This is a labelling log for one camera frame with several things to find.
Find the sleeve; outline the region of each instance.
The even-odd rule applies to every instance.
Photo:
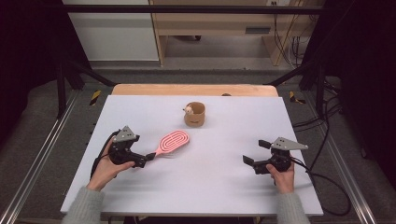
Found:
[[[103,192],[81,188],[62,224],[98,224],[102,212]]]
[[[296,193],[278,194],[277,223],[309,223]]]

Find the pink brush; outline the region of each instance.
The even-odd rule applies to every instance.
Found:
[[[154,160],[158,155],[169,153],[177,148],[186,145],[190,141],[189,135],[181,130],[174,131],[167,134],[160,142],[158,148],[153,152],[148,154],[146,157],[148,161]]]

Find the wooden cup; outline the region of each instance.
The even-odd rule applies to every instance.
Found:
[[[204,125],[205,122],[205,105],[199,102],[191,102],[190,105],[193,114],[184,115],[184,122],[187,126],[197,128]]]

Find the white wall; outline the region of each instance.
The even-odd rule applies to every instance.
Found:
[[[63,0],[64,4],[148,5],[147,0]],[[159,61],[148,13],[69,13],[90,61]]]

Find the hand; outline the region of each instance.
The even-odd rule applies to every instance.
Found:
[[[294,192],[294,162],[291,163],[291,166],[285,172],[279,172],[272,164],[267,164],[266,168],[271,173],[271,177],[275,180],[279,193]]]
[[[112,180],[119,172],[124,171],[134,166],[134,161],[128,161],[124,164],[116,165],[107,156],[108,150],[110,149],[112,140],[108,141],[105,150],[103,151],[103,158],[99,161],[96,167],[95,173],[87,185],[87,189],[93,189],[96,191],[102,190],[105,185]]]

